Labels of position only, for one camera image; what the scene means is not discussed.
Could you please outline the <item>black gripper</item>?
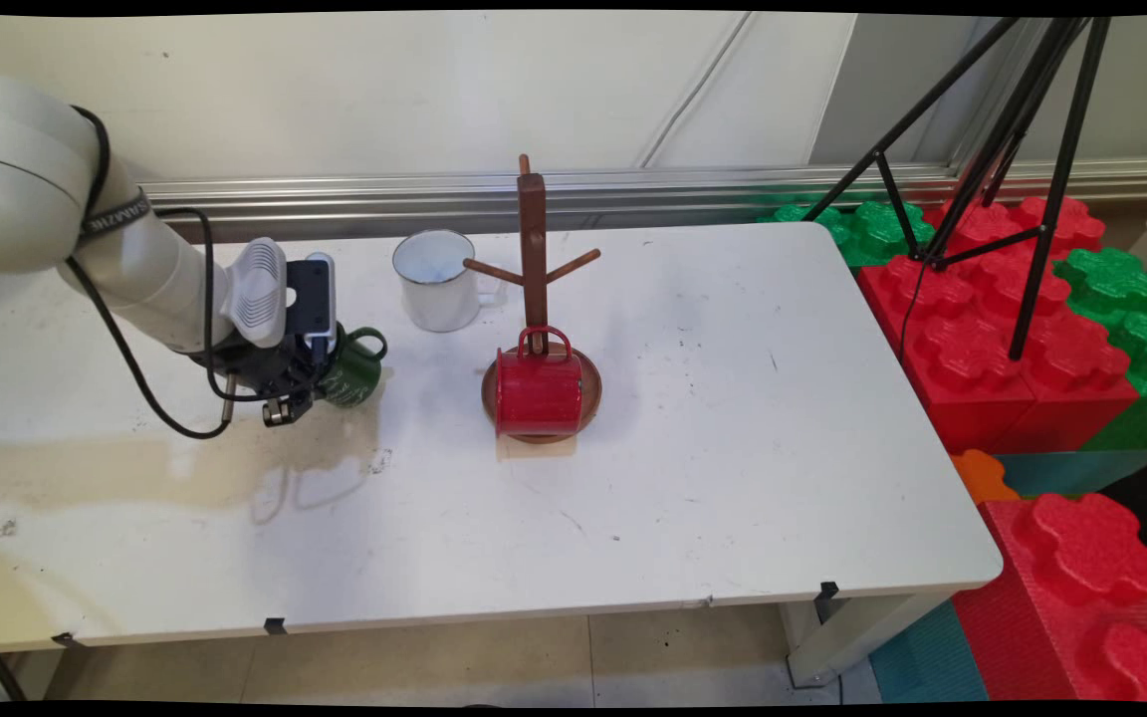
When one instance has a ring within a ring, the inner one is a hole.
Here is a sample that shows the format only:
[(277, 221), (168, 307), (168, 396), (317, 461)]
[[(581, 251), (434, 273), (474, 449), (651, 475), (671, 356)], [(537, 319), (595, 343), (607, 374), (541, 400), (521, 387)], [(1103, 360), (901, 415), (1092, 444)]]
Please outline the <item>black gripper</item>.
[(276, 346), (253, 346), (228, 337), (211, 346), (209, 354), (196, 351), (190, 359), (217, 375), (211, 387), (218, 393), (236, 402), (264, 400), (264, 424), (281, 427), (299, 421), (325, 395), (320, 384), (338, 353), (327, 353), (323, 345), (323, 340), (305, 344), (286, 337)]

